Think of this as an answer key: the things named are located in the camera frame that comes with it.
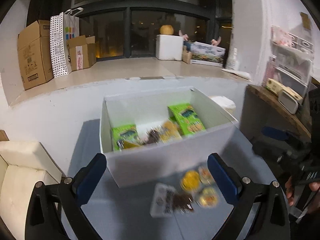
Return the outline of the person's right hand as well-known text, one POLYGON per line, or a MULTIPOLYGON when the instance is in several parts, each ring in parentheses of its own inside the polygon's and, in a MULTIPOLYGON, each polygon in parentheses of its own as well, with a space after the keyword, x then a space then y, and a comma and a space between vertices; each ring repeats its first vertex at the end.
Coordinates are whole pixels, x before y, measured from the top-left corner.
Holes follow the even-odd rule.
POLYGON ((292 177, 285 184, 289 214, 302 218, 307 213, 319 210, 319 181, 309 185, 294 185, 292 177))

